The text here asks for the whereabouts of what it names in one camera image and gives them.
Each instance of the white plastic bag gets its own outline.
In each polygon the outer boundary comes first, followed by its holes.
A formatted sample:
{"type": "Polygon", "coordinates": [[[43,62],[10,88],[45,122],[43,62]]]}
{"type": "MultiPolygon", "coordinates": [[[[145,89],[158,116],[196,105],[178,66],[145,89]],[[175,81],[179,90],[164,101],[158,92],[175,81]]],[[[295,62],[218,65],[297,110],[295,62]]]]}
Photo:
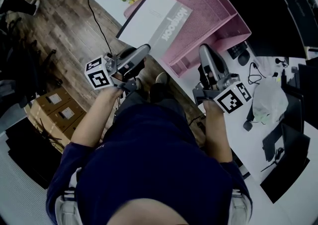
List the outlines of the white plastic bag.
{"type": "Polygon", "coordinates": [[[254,121],[275,123],[286,111],[288,100],[275,78],[264,78],[255,89],[253,99],[254,121]]]}

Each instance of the wooden floor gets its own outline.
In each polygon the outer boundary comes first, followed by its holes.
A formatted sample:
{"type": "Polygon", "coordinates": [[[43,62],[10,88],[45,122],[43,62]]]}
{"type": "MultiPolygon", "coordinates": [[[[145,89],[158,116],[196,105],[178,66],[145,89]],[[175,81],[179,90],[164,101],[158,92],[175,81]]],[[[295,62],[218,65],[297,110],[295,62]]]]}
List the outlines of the wooden floor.
{"type": "MultiPolygon", "coordinates": [[[[124,43],[115,38],[120,25],[94,0],[90,2],[97,21],[110,43],[112,52],[119,53],[126,47],[124,43]]],[[[26,36],[30,42],[37,40],[42,59],[52,49],[57,50],[50,64],[51,72],[63,80],[63,87],[84,110],[88,111],[95,101],[98,91],[92,90],[87,82],[84,76],[84,65],[95,57],[108,52],[109,49],[88,8],[87,0],[41,0],[36,16],[9,12],[7,22],[9,23],[19,16],[22,17],[19,24],[22,36],[26,36]]],[[[146,90],[155,82],[156,76],[163,71],[151,56],[147,56],[146,67],[140,73],[146,90]]],[[[189,122],[202,115],[174,81],[171,81],[170,88],[175,98],[183,106],[189,122]]],[[[112,125],[113,113],[105,130],[112,125]]],[[[205,136],[196,125],[198,121],[200,119],[191,125],[191,129],[198,144],[202,146],[205,136]]]]}

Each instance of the white table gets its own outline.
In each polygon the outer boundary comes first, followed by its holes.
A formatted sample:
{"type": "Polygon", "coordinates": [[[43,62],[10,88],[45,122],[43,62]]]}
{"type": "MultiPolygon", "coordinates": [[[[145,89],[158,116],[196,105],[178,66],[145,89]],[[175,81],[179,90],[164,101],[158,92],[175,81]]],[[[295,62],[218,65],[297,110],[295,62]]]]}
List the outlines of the white table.
{"type": "MultiPolygon", "coordinates": [[[[96,0],[110,15],[112,15],[121,25],[126,21],[124,17],[124,11],[127,9],[129,4],[127,2],[122,2],[120,0],[96,0]]],[[[249,85],[247,83],[247,78],[249,74],[249,65],[253,61],[257,61],[250,49],[248,51],[251,54],[251,58],[246,66],[242,67],[239,65],[237,59],[232,60],[228,52],[222,53],[230,72],[237,73],[240,75],[241,81],[244,83],[245,87],[248,89],[250,94],[254,93],[256,84],[249,85]]],[[[199,72],[197,68],[192,68],[181,78],[178,78],[174,72],[161,60],[161,58],[155,58],[155,60],[167,71],[167,73],[176,81],[176,83],[183,89],[183,91],[194,101],[192,89],[199,82],[199,72]]],[[[273,66],[274,59],[265,59],[265,65],[273,66]]],[[[298,63],[304,64],[304,59],[290,59],[290,64],[297,66],[298,63]]],[[[287,69],[287,77],[290,78],[290,68],[287,69]]],[[[265,75],[266,71],[262,66],[259,67],[260,71],[265,75]]],[[[225,115],[227,134],[230,142],[230,146],[236,155],[240,158],[242,163],[245,165],[247,170],[251,173],[253,178],[257,182],[262,182],[263,179],[270,173],[274,168],[270,168],[265,172],[260,171],[265,168],[269,162],[265,159],[265,154],[262,149],[262,140],[276,127],[277,124],[273,125],[262,125],[253,124],[251,131],[247,132],[243,128],[243,124],[246,121],[246,117],[250,110],[252,100],[249,101],[244,107],[238,109],[231,116],[225,115]]]]}

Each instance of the person's leg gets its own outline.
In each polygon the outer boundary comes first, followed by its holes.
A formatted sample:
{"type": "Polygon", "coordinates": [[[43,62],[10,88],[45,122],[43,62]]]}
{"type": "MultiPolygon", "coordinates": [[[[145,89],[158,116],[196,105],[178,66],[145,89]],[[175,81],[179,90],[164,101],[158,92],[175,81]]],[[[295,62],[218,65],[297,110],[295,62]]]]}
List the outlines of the person's leg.
{"type": "Polygon", "coordinates": [[[156,83],[151,87],[149,92],[150,102],[171,109],[186,120],[182,106],[174,96],[168,92],[168,81],[169,77],[167,73],[158,75],[156,83]]]}
{"type": "Polygon", "coordinates": [[[136,104],[144,104],[147,102],[147,96],[148,94],[145,93],[145,91],[142,88],[142,85],[139,90],[136,90],[132,93],[130,93],[128,96],[126,96],[123,104],[120,105],[120,107],[117,109],[115,112],[115,118],[114,118],[114,123],[116,118],[119,116],[121,112],[123,112],[125,109],[134,106],[136,104]]]}
{"type": "Polygon", "coordinates": [[[0,13],[7,12],[8,10],[34,15],[37,10],[37,5],[30,4],[25,0],[4,0],[0,8],[0,13]]]}

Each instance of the backpack strap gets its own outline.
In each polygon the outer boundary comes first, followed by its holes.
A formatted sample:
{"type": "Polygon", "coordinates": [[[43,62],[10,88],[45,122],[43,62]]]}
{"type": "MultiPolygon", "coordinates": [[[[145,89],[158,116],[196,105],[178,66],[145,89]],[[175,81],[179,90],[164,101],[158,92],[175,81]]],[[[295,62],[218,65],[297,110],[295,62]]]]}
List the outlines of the backpack strap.
{"type": "Polygon", "coordinates": [[[234,189],[229,211],[228,225],[246,225],[252,216],[251,200],[240,190],[234,189]]]}
{"type": "Polygon", "coordinates": [[[83,225],[75,193],[78,183],[77,175],[80,171],[81,168],[75,171],[71,176],[68,190],[55,201],[55,217],[58,225],[83,225]]]}

